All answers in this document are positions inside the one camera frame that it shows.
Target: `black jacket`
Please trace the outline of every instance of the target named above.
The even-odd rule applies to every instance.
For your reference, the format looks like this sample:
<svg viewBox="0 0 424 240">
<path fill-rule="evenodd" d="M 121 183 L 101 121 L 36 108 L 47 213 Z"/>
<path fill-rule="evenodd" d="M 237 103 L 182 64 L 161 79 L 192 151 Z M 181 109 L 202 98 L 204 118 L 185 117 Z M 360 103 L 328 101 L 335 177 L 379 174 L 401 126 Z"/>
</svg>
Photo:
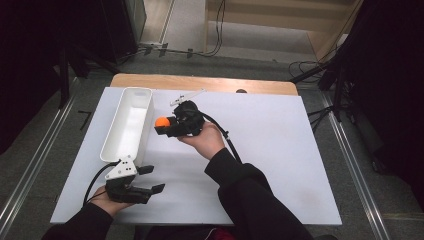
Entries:
<svg viewBox="0 0 424 240">
<path fill-rule="evenodd" d="M 240 240 L 313 239 L 299 220 L 272 194 L 265 175 L 253 165 L 240 164 L 224 148 L 206 167 L 219 184 L 218 196 Z M 63 225 L 50 228 L 44 240 L 105 239 L 113 218 L 87 204 Z"/>
</svg>

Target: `cable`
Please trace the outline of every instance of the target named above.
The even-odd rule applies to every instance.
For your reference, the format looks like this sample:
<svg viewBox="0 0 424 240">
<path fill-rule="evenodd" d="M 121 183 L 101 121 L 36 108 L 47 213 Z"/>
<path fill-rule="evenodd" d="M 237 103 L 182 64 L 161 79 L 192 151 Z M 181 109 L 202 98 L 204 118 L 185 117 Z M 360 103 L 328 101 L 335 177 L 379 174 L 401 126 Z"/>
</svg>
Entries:
<svg viewBox="0 0 424 240">
<path fill-rule="evenodd" d="M 91 180 L 90 185 L 88 186 L 87 192 L 85 193 L 85 196 L 84 196 L 84 202 L 82 203 L 82 206 L 87 205 L 87 203 L 90 201 L 90 200 L 87 200 L 88 195 L 90 194 L 91 188 L 93 187 L 94 183 L 96 182 L 96 180 L 97 180 L 97 178 L 100 176 L 100 174 L 102 174 L 102 172 L 103 172 L 104 170 L 106 170 L 107 168 L 109 168 L 109 167 L 114 167 L 114 166 L 118 165 L 120 162 L 121 162 L 121 159 L 119 159 L 119 161 L 118 161 L 118 162 L 109 163 L 109 164 L 107 164 L 106 166 L 102 167 L 102 168 L 101 168 L 101 169 L 100 169 L 100 170 L 96 173 L 96 175 L 94 176 L 93 180 Z"/>
<path fill-rule="evenodd" d="M 210 231 L 209 231 L 209 234 L 208 234 L 208 236 L 206 236 L 206 238 L 204 239 L 204 240 L 208 240 L 208 238 L 211 236 L 211 234 L 216 230 L 217 228 L 212 228 Z"/>
<path fill-rule="evenodd" d="M 215 119 L 213 119 L 211 116 L 209 116 L 209 115 L 207 115 L 207 114 L 205 114 L 205 113 L 203 113 L 203 112 L 201 112 L 201 111 L 199 111 L 199 110 L 188 110 L 188 109 L 186 109 L 186 110 L 184 110 L 185 112 L 191 112 L 191 113 L 197 113 L 197 114 L 201 114 L 204 118 L 206 118 L 207 120 L 209 120 L 211 123 L 213 123 L 213 124 L 215 124 L 217 127 L 218 127 L 218 129 L 219 129 L 219 131 L 222 133 L 222 135 L 224 136 L 224 138 L 225 138 L 225 140 L 227 141 L 227 143 L 228 143 L 228 146 L 230 147 L 230 149 L 231 149 L 231 152 L 233 153 L 233 155 L 234 155 L 234 158 L 236 159 L 236 161 L 237 162 L 239 162 L 239 163 L 242 163 L 242 161 L 241 161 L 241 159 L 240 159 L 240 156 L 238 155 L 238 153 L 237 153 L 237 150 L 236 150 L 236 148 L 234 147 L 234 145 L 233 145 L 233 143 L 231 142 L 231 139 L 230 139 L 230 137 L 228 136 L 228 131 L 225 131 L 219 124 L 218 124 L 218 122 L 217 121 L 215 121 Z"/>
<path fill-rule="evenodd" d="M 203 52 L 189 52 L 189 51 L 181 51 L 181 50 L 174 50 L 174 49 L 163 49 L 163 48 L 151 48 L 151 50 L 155 50 L 155 51 L 166 50 L 167 52 L 172 52 L 172 53 L 193 54 L 193 55 L 202 56 L 202 57 L 213 57 L 213 56 L 215 56 L 219 52 L 219 50 L 221 49 L 221 46 L 222 46 L 222 39 L 223 39 L 222 38 L 222 35 L 223 35 L 222 26 L 223 26 L 223 23 L 224 23 L 224 16 L 225 16 L 225 3 L 226 3 L 226 0 L 221 1 L 221 4 L 219 5 L 218 12 L 217 12 L 217 15 L 216 15 L 215 30 L 216 30 L 218 39 L 216 41 L 215 48 L 212 51 L 203 53 Z"/>
<path fill-rule="evenodd" d="M 98 197 L 98 196 L 102 195 L 102 194 L 103 194 L 103 193 L 105 193 L 105 192 L 106 192 L 106 191 L 103 191 L 103 192 L 101 192 L 101 193 L 99 193 L 99 194 L 96 194 L 96 195 L 92 196 L 91 198 L 89 198 L 89 199 L 87 200 L 87 202 L 90 202 L 91 200 L 93 200 L 93 198 Z"/>
<path fill-rule="evenodd" d="M 334 111 L 335 108 L 334 106 L 329 106 L 326 107 L 322 110 L 318 110 L 318 111 L 314 111 L 314 112 L 310 112 L 308 113 L 308 118 L 310 118 L 311 116 L 317 115 L 319 114 L 318 118 L 316 118 L 315 120 L 311 121 L 311 127 L 312 127 L 312 132 L 315 134 L 318 126 L 320 125 L 321 121 L 332 111 Z M 349 110 L 349 105 L 341 105 L 339 110 Z"/>
<path fill-rule="evenodd" d="M 330 60 L 328 60 L 327 62 L 324 62 L 324 63 L 320 63 L 321 62 L 321 60 L 322 59 L 324 59 L 324 58 L 326 58 L 329 54 L 331 54 L 332 52 L 334 52 L 334 51 L 336 51 L 337 52 L 337 50 L 340 48 L 340 46 L 337 46 L 337 44 L 336 44 L 336 47 L 333 49 L 333 50 L 331 50 L 331 51 L 329 51 L 327 54 L 325 54 L 323 57 L 321 57 L 317 62 L 314 62 L 314 61 L 296 61 L 296 62 L 292 62 L 292 63 L 290 63 L 290 65 L 289 65 L 289 73 L 290 73 L 290 75 L 293 77 L 292 79 L 290 79 L 289 81 L 290 82 L 295 82 L 295 83 L 297 83 L 297 82 L 300 82 L 300 81 L 303 81 L 303 82 L 305 82 L 305 83 L 315 83 L 315 82 L 317 82 L 317 81 L 319 81 L 320 79 L 321 79 L 321 77 L 322 77 L 322 75 L 320 74 L 320 75 L 317 75 L 317 74 L 319 74 L 320 72 L 322 72 L 322 71 L 324 71 L 325 70 L 325 68 L 324 67 L 321 67 L 321 66 L 323 66 L 323 65 L 328 65 L 328 63 L 333 59 L 333 58 L 331 58 Z M 291 66 L 293 65 L 293 64 L 296 64 L 296 63 L 298 63 L 298 68 L 299 68 L 299 70 L 302 72 L 300 75 L 298 75 L 298 76 L 294 76 L 293 75 L 293 73 L 291 72 Z M 307 72 L 305 72 L 305 71 L 303 71 L 303 69 L 301 68 L 301 65 L 302 64 L 316 64 L 316 66 L 315 66 L 315 68 L 313 68 L 313 69 L 311 69 L 311 70 L 309 70 L 309 71 L 307 71 Z M 316 73 L 316 74 L 314 74 L 314 75 L 312 75 L 312 76 L 309 76 L 309 77 L 314 77 L 314 78 L 317 78 L 316 80 L 313 80 L 313 81 L 304 81 L 303 79 L 296 79 L 296 78 L 298 78 L 299 76 L 302 76 L 303 74 L 305 74 L 305 73 L 307 73 L 307 74 L 311 74 L 310 73 L 310 71 L 313 71 L 314 73 Z"/>
</svg>

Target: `white plastic container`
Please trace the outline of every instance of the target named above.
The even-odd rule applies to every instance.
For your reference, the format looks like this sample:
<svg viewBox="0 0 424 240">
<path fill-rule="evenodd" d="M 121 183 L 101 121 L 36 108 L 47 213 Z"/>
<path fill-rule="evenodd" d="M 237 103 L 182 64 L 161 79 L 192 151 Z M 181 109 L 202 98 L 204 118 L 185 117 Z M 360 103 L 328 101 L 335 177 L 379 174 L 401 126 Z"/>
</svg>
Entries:
<svg viewBox="0 0 424 240">
<path fill-rule="evenodd" d="M 153 121 L 152 90 L 125 88 L 100 158 L 105 162 L 133 161 L 138 167 L 144 159 Z"/>
</svg>

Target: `hand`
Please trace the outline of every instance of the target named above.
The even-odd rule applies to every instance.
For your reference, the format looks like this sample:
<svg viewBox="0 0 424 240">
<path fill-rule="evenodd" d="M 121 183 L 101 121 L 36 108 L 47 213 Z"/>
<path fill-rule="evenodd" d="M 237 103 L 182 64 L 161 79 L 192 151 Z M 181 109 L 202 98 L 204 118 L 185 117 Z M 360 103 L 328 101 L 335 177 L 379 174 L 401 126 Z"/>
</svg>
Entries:
<svg viewBox="0 0 424 240">
<path fill-rule="evenodd" d="M 93 197 L 90 202 L 109 213 L 112 217 L 114 217 L 122 209 L 134 205 L 133 203 L 118 203 L 110 200 L 106 193 L 105 186 L 99 187 L 93 196 L 95 197 Z"/>
<path fill-rule="evenodd" d="M 204 158 L 211 160 L 221 149 L 225 148 L 221 132 L 215 124 L 205 122 L 202 131 L 197 136 L 178 137 L 183 143 L 194 147 Z"/>
</svg>

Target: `white board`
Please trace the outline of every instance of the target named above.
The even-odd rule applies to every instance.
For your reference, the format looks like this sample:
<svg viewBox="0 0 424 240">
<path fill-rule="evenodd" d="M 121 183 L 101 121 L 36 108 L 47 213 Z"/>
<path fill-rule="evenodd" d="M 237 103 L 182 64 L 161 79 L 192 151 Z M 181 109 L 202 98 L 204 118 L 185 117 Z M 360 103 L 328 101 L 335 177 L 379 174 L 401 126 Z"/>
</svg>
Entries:
<svg viewBox="0 0 424 240">
<path fill-rule="evenodd" d="M 63 223 L 78 212 L 95 173 L 104 166 L 99 154 L 123 88 L 106 88 L 75 159 L 52 223 Z M 153 90 L 154 119 L 172 116 L 169 103 L 187 93 Z M 303 224 L 340 225 L 340 215 L 328 183 L 307 115 L 298 96 L 206 92 L 192 99 L 229 135 L 241 160 L 261 169 L 273 193 Z M 150 132 L 143 165 L 153 173 L 138 176 L 134 186 L 165 183 L 162 193 L 146 205 L 125 209 L 116 217 L 128 224 L 231 224 L 218 196 L 218 185 L 204 169 L 208 161 L 175 138 Z M 102 174 L 93 187 L 105 184 Z"/>
</svg>

